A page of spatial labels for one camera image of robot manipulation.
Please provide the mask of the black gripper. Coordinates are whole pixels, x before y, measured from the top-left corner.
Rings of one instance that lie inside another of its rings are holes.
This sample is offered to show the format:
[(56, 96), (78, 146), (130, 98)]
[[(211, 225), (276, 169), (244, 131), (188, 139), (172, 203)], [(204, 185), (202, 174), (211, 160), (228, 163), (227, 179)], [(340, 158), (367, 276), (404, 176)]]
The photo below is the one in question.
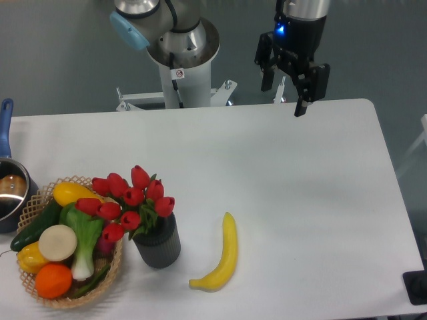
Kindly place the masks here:
[(275, 22), (273, 32), (260, 35), (254, 58), (254, 63), (262, 72), (261, 91), (272, 89), (274, 66), (284, 70), (282, 64), (291, 63), (294, 70), (288, 71), (287, 74), (298, 76), (295, 84), (298, 101), (294, 116), (300, 117), (306, 114), (309, 105), (326, 96), (331, 67), (327, 63), (319, 65), (314, 62), (326, 16), (302, 19), (276, 13)]

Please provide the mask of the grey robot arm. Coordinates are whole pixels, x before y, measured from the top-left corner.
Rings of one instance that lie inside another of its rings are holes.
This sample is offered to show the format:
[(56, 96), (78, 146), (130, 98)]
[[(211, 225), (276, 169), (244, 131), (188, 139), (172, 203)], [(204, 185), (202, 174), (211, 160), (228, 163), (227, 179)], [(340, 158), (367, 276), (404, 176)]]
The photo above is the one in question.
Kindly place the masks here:
[[(328, 64), (314, 60), (328, 1), (277, 1), (275, 25), (260, 35), (255, 64), (261, 90), (272, 88), (276, 70), (291, 78), (298, 93), (295, 116), (325, 97)], [(146, 50), (159, 67), (168, 109), (226, 105), (236, 83), (211, 87), (211, 62), (220, 48), (215, 26), (200, 13), (199, 1), (116, 1), (109, 17), (117, 34), (133, 49)]]

